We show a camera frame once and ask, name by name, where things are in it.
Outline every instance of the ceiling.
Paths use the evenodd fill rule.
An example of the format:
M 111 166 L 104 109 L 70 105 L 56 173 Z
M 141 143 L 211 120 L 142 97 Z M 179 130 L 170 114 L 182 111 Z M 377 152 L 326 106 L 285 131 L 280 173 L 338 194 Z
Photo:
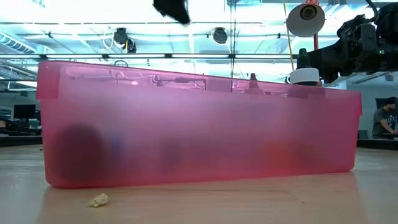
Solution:
M 0 34 L 18 41 L 35 54 L 123 54 L 112 44 L 113 33 L 125 27 L 137 46 L 137 53 L 175 54 L 289 54 L 289 41 L 284 24 L 282 1 L 242 0 L 229 7 L 225 0 L 188 0 L 192 23 L 181 26 L 171 18 L 162 17 L 152 0 L 13 0 L 0 5 Z M 326 22 L 318 33 L 319 47 L 334 44 L 336 30 L 357 14 L 371 17 L 373 12 L 365 1 L 320 1 Z M 301 1 L 286 4 L 287 14 Z M 212 38 L 215 27 L 225 28 L 226 44 Z M 290 36 L 292 53 L 299 49 L 313 50 L 312 38 Z M 0 54 L 21 54 L 0 44 Z M 116 60 L 76 61 L 114 64 Z M 292 71 L 289 60 L 228 59 L 129 59 L 130 67 L 153 68 L 176 72 L 199 73 L 229 77 L 231 68 L 236 78 L 282 82 Z M 38 61 L 8 60 L 19 67 L 37 71 Z

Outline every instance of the plastic storage container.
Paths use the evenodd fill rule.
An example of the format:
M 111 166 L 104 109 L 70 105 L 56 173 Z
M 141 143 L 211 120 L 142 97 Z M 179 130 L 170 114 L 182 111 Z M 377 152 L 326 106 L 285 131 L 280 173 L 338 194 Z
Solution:
M 45 175 L 59 188 L 346 172 L 357 91 L 75 62 L 39 65 Z

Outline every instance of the wooden table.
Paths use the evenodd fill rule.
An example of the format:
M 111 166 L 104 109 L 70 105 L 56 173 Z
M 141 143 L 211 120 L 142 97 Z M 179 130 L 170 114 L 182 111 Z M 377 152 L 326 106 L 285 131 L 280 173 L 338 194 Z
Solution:
M 352 173 L 160 187 L 57 190 L 40 146 L 0 148 L 0 223 L 302 223 L 398 221 L 398 152 L 358 149 Z M 88 208 L 104 192 L 109 203 Z

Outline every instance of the red pole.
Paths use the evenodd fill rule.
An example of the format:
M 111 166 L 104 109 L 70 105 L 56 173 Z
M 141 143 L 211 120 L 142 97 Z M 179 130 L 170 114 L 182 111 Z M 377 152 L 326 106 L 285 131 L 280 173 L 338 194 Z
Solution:
M 318 50 L 319 46 L 318 46 L 318 34 L 315 34 L 313 36 L 313 49 L 314 50 Z

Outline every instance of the white lamp shade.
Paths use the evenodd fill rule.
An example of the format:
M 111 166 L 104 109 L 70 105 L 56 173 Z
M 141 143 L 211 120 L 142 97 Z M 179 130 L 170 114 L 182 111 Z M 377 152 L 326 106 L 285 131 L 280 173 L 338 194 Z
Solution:
M 302 17 L 302 9 L 306 6 L 312 6 L 316 9 L 316 15 L 311 19 Z M 318 33 L 325 24 L 325 12 L 316 4 L 304 3 L 295 7 L 289 13 L 286 20 L 288 30 L 297 37 L 311 37 Z

